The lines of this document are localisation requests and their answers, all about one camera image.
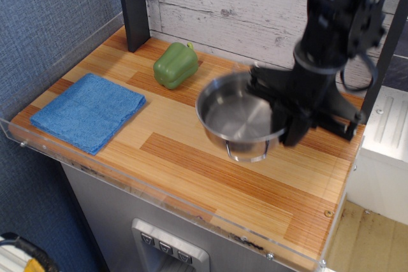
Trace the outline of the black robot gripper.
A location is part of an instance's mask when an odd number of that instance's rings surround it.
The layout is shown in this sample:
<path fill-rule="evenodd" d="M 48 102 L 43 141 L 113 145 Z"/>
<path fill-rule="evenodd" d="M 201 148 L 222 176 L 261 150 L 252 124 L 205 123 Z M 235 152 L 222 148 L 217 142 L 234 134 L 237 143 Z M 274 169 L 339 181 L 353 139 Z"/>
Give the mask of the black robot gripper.
<path fill-rule="evenodd" d="M 271 131 L 284 131 L 285 147 L 295 147 L 309 129 L 321 127 L 352 140 L 364 119 L 363 112 L 338 90 L 336 75 L 345 64 L 317 66 L 295 57 L 292 70 L 253 66 L 247 86 L 250 94 L 272 107 Z"/>

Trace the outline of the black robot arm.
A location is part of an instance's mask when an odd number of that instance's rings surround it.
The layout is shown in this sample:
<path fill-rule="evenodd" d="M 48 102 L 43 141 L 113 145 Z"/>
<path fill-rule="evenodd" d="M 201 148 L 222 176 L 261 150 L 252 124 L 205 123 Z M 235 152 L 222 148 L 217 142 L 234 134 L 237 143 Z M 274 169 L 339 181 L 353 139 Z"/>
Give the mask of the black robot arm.
<path fill-rule="evenodd" d="M 344 77 L 350 59 L 360 57 L 377 80 L 367 50 L 385 33 L 384 2 L 307 0 L 307 25 L 293 51 L 293 69 L 251 68 L 248 90 L 270 103 L 271 130 L 284 146 L 297 145 L 316 127 L 346 140 L 354 137 L 365 113 L 340 93 L 336 79 Z"/>

